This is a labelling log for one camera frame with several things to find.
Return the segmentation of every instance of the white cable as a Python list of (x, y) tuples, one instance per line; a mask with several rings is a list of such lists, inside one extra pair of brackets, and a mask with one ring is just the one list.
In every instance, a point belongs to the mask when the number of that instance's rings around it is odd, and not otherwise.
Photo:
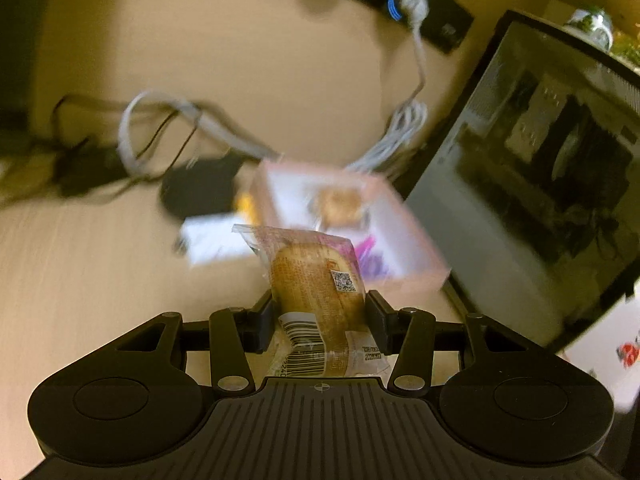
[(412, 29), (420, 84), (411, 97), (396, 108), (385, 136), (361, 158), (348, 165), (348, 170), (367, 173), (376, 170), (393, 157), (400, 147), (409, 145), (427, 121), (427, 105), (415, 98), (426, 84), (426, 54), (422, 46), (420, 27), (429, 13), (429, 4), (427, 0), (400, 0), (400, 6)]
[(245, 153), (258, 159), (270, 158), (272, 160), (278, 160), (280, 157), (280, 154), (277, 152), (236, 136), (217, 120), (208, 116), (206, 113), (203, 113), (199, 108), (187, 100), (176, 98), (155, 90), (146, 90), (137, 95), (133, 101), (129, 103), (122, 114), (120, 126), (118, 127), (118, 153), (120, 154), (120, 158), (127, 172), (132, 176), (145, 176), (149, 174), (146, 170), (146, 164), (144, 161), (138, 159), (136, 157), (136, 153), (133, 151), (129, 131), (133, 110), (143, 100), (161, 102), (169, 105), (171, 108), (179, 111), (189, 121), (197, 124), (198, 127), (207, 135), (225, 142), (238, 152)]

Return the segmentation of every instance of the wooden desk surface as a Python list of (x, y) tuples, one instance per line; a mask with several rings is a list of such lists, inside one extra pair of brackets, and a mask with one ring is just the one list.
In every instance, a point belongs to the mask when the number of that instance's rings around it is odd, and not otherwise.
[[(220, 308), (251, 306), (268, 288), (254, 257), (191, 268), (172, 250), (178, 229), (149, 187), (109, 205), (31, 202), (0, 211), (2, 480), (42, 460), (26, 408), (46, 377), (161, 312), (207, 319)], [(441, 293), (416, 306), (458, 320)], [(258, 382), (271, 353), (249, 356)], [(207, 355), (189, 359), (188, 372), (206, 384)], [(454, 353), (438, 355), (434, 382), (456, 370)]]

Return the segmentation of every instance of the silver screw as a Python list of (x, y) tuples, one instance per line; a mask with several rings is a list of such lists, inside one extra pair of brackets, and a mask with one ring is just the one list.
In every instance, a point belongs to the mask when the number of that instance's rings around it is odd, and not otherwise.
[(239, 392), (249, 385), (249, 381), (239, 375), (228, 375), (218, 381), (218, 387), (227, 392)]
[(417, 390), (423, 389), (425, 383), (422, 377), (416, 375), (401, 375), (400, 377), (396, 377), (394, 385), (401, 390), (416, 392)]

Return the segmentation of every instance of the open box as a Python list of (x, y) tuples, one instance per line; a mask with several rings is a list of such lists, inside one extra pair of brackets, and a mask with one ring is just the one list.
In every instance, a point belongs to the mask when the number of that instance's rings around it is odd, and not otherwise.
[(321, 187), (358, 189), (369, 211), (368, 227), (328, 229), (349, 238), (354, 246), (373, 236), (388, 275), (364, 279), (367, 290), (378, 290), (393, 306), (421, 304), (439, 290), (449, 275), (442, 256), (400, 196), (382, 177), (313, 164), (263, 161), (252, 185), (252, 195), (263, 225), (313, 230), (318, 224), (310, 206)]

